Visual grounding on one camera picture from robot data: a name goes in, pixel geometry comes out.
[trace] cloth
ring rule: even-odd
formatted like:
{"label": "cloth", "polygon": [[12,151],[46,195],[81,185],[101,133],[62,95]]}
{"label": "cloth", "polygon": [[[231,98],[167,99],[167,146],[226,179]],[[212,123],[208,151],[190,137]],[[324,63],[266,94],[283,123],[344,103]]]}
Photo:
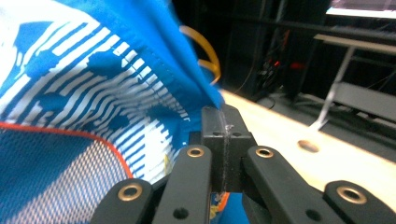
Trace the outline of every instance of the cloth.
{"label": "cloth", "polygon": [[162,0],[0,2],[0,223],[87,223],[219,106]]}

